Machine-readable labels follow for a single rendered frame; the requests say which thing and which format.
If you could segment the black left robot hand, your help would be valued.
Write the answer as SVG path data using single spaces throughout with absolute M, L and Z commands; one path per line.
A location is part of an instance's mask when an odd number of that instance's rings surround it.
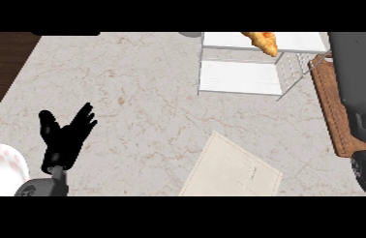
M 91 104 L 85 104 L 78 110 L 72 121 L 60 127 L 53 113 L 48 110 L 38 112 L 40 135 L 45 143 L 41 171 L 50 174 L 57 165 L 69 170 L 75 163 L 82 143 L 97 124 L 93 120 Z

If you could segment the beige placemat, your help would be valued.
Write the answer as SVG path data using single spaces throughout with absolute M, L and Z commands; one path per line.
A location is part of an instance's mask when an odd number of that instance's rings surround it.
M 274 196 L 283 173 L 218 132 L 205 144 L 180 195 Z

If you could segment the golden brown croissant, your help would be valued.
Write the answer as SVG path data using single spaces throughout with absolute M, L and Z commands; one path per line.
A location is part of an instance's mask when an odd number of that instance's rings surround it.
M 251 44 L 271 57 L 277 56 L 276 36 L 273 32 L 243 32 Z

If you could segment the white bowl with pink marks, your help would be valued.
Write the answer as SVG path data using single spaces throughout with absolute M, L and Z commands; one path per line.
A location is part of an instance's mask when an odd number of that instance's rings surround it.
M 0 196 L 13 196 L 29 180 L 22 153 L 7 144 L 0 144 Z

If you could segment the brown wooden cutting board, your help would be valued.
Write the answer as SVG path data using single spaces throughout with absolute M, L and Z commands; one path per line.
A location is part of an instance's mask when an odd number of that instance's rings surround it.
M 349 158 L 355 151 L 366 150 L 366 142 L 349 134 L 345 108 L 341 104 L 333 63 L 317 54 L 307 63 L 321 106 L 333 149 L 338 157 Z

